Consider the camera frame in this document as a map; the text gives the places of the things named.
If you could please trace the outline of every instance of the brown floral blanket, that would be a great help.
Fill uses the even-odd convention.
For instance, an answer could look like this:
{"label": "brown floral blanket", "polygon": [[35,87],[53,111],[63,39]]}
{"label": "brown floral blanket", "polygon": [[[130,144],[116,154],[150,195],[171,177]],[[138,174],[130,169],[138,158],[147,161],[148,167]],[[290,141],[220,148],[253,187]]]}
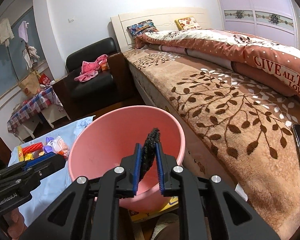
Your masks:
{"label": "brown floral blanket", "polygon": [[152,49],[124,55],[236,178],[261,217],[288,240],[300,225],[300,166],[290,130],[300,123],[300,104],[201,59]]}

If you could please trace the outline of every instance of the pink basin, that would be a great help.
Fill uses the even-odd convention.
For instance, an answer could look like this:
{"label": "pink basin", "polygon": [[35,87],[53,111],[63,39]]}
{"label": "pink basin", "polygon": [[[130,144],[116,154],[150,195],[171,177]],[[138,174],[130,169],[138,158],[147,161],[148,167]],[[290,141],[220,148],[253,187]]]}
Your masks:
{"label": "pink basin", "polygon": [[[143,145],[148,133],[159,128],[163,151],[178,165],[185,154],[185,135],[180,123],[168,112],[152,106],[129,106],[109,112],[93,121],[76,139],[69,157],[72,181],[79,176],[101,177],[132,155],[136,143]],[[160,194],[156,161],[139,183],[137,196],[120,200],[120,206],[137,211],[160,210],[169,198]]]}

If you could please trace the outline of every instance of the black leather armchair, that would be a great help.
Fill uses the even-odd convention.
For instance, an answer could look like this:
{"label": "black leather armchair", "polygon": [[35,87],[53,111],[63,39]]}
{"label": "black leather armchair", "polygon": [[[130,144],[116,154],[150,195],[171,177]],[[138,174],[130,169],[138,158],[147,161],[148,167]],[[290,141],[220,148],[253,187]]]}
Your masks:
{"label": "black leather armchair", "polygon": [[[109,56],[110,70],[99,71],[98,76],[86,82],[74,81],[80,75],[82,61],[94,62],[102,54]],[[103,39],[72,53],[66,60],[66,67],[69,74],[54,84],[53,88],[72,120],[134,95],[130,76],[124,81],[124,87],[132,89],[128,93],[120,91],[122,77],[127,76],[129,70],[122,53],[117,53],[113,38]]]}

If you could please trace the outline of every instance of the yellow pillow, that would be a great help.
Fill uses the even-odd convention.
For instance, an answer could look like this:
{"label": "yellow pillow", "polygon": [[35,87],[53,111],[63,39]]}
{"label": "yellow pillow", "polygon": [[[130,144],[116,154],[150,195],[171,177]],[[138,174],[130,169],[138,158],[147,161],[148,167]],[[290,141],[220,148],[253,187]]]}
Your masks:
{"label": "yellow pillow", "polygon": [[202,30],[194,17],[174,20],[180,30]]}

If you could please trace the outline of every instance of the light blue cloth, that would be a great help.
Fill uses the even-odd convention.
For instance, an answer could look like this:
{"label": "light blue cloth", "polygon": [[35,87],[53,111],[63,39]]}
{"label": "light blue cloth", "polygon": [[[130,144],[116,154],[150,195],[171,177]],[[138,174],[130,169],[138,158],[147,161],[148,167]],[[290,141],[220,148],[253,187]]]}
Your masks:
{"label": "light blue cloth", "polygon": [[[38,142],[45,144],[47,136],[53,138],[61,136],[71,149],[77,136],[92,122],[92,119],[93,116],[72,122],[31,142],[22,144],[22,147]],[[18,162],[18,149],[16,147],[11,154],[9,166]],[[26,226],[29,226],[71,183],[68,162],[66,162],[66,166],[62,170],[41,180],[40,186],[31,192],[32,200],[19,207],[21,214],[25,217]]]}

